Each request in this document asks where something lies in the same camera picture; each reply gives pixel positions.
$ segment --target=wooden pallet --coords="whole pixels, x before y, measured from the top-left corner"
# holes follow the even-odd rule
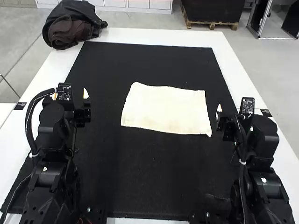
[[[192,24],[208,24],[210,29],[215,29],[215,25],[229,25],[231,26],[232,30],[237,30],[238,29],[238,22],[201,22],[201,21],[191,21],[188,19],[187,13],[185,11],[185,8],[183,4],[181,3],[181,9],[183,12],[183,17],[187,26],[187,29],[192,28]]]

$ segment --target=white table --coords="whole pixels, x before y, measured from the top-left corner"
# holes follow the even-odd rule
[[[15,103],[0,103],[0,128],[14,109]]]
[[[252,84],[222,32],[109,28],[105,29],[99,38],[92,41],[211,47],[213,48],[236,107],[238,108],[240,106],[242,97],[246,96],[254,97],[256,99],[255,107],[257,112],[259,109],[267,109],[266,104]],[[83,43],[80,43],[78,46],[65,51],[53,50],[21,97],[20,101],[29,102],[39,92],[56,87],[59,82],[64,82],[82,45]],[[27,107],[28,104],[22,111],[12,111],[0,129],[0,204],[4,202],[6,195],[10,191],[10,188],[30,150],[24,131],[24,119]],[[37,128],[39,125],[38,115],[41,110],[42,105],[39,103],[35,108],[32,118],[34,137],[37,136]],[[297,174],[297,171],[299,170],[299,160],[280,129],[278,129],[278,135],[280,137],[280,143],[275,152],[275,160],[272,167],[274,167],[276,173],[284,184],[290,197],[294,218],[299,222],[299,175]],[[18,223],[21,216],[13,215],[11,217],[10,224]],[[131,224],[140,222],[144,224],[181,223],[178,221],[165,220],[108,219],[109,224]]]

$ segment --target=white cabinet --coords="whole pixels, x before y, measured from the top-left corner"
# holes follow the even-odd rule
[[[50,4],[50,5],[57,5],[57,0],[37,0],[38,4]]]
[[[126,7],[125,0],[104,0],[104,6],[106,7]]]
[[[94,6],[104,6],[104,0],[88,0],[88,2]]]
[[[33,0],[37,8],[54,8],[62,0]],[[87,0],[100,11],[171,14],[173,0]]]
[[[6,4],[19,4],[18,0],[4,0]]]
[[[150,8],[150,0],[128,0],[129,8]]]
[[[170,10],[171,0],[149,0],[149,8]]]

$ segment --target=black rubber mat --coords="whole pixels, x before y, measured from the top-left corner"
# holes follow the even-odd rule
[[[136,81],[205,90],[212,137],[122,127]],[[105,205],[109,216],[177,220],[193,210],[222,209],[210,195],[228,198],[237,169],[230,166],[232,143],[215,131],[215,114],[218,104],[227,112],[236,108],[212,49],[86,42],[66,82],[78,106],[83,88],[92,102],[92,121],[77,134],[82,208]],[[28,163],[12,189],[30,173]],[[24,200],[25,193],[12,211]]]

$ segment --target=metal frame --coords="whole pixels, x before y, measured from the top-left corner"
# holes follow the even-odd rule
[[[250,16],[249,16],[249,19],[248,19],[247,29],[253,34],[253,36],[256,39],[264,39],[264,40],[297,40],[297,37],[293,37],[289,33],[287,33],[287,34],[291,36],[290,38],[285,38],[285,37],[281,37],[281,38],[280,37],[261,37],[263,28],[264,28],[265,23],[266,23],[266,19],[268,18],[268,14],[269,14],[269,11],[270,11],[271,6],[272,6],[272,2],[273,2],[273,0],[268,1],[266,10],[265,10],[264,15],[263,15],[263,18],[261,19],[260,28],[258,29],[258,32],[256,32],[251,27],[251,21],[252,21],[253,13],[254,13],[256,5],[258,3],[258,0],[255,0],[255,2],[252,5],[252,9],[251,9]]]
[[[297,36],[293,36],[291,34],[289,34],[287,31],[285,31],[289,36],[293,37],[292,39],[297,40],[299,38],[299,32],[297,33]]]
[[[11,86],[11,84],[9,84],[9,82],[4,78],[4,76],[2,74],[0,74],[0,76],[3,78],[3,80],[8,84],[8,86],[14,91],[14,93],[18,96],[18,98],[20,99],[21,97],[19,96],[19,94],[14,90],[14,88]]]

